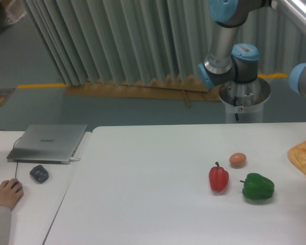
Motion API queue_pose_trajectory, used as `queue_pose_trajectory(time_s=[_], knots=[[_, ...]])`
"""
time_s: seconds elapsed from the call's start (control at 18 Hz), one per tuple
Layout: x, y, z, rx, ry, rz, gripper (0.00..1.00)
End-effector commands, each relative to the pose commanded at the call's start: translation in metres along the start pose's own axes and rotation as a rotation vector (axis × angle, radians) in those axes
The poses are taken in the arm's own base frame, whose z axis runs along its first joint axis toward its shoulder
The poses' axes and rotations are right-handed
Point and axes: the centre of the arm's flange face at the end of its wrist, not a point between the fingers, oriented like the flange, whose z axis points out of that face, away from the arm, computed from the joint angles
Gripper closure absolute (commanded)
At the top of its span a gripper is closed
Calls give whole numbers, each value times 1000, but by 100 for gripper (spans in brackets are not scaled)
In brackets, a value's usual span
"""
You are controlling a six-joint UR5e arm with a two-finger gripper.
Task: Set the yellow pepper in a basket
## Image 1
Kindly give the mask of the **person's hand on mouse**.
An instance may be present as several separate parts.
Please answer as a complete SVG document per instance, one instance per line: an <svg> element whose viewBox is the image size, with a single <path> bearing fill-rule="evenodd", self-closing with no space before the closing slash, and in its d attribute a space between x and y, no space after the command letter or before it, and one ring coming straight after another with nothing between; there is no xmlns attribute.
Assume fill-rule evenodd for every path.
<svg viewBox="0 0 306 245"><path fill-rule="evenodd" d="M17 202L22 198L24 194L23 187L18 193L14 193L11 190L12 184L16 181L18 181L18 179L14 178L11 180L5 180L0 184L0 207L7 207L12 211Z"/></svg>

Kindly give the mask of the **grey sleeved forearm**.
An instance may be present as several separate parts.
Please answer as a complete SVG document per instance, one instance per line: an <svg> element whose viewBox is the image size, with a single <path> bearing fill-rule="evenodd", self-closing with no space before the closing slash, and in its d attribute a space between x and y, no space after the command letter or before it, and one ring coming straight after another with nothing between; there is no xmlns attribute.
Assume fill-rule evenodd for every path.
<svg viewBox="0 0 306 245"><path fill-rule="evenodd" d="M0 244L9 244L11 210L0 206Z"/></svg>

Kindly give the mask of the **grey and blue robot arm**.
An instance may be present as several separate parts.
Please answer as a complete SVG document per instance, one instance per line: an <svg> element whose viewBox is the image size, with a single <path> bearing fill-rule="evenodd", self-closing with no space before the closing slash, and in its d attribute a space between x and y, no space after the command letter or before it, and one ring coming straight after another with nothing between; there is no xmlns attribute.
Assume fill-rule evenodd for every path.
<svg viewBox="0 0 306 245"><path fill-rule="evenodd" d="M306 1L209 1L216 25L210 53L198 71L206 87L220 86L220 97L229 104L258 104L270 96L268 83L257 75L258 49L247 43L235 44L249 13L264 7L282 12L306 35Z"/></svg>

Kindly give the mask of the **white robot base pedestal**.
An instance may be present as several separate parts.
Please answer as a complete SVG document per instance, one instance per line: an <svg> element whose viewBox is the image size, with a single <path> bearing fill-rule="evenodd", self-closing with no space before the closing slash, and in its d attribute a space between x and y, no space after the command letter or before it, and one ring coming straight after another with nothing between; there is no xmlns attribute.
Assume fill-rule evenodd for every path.
<svg viewBox="0 0 306 245"><path fill-rule="evenodd" d="M222 84L219 97L225 105L226 123L262 123L264 104L270 94L270 85L262 78L246 84L234 81Z"/></svg>

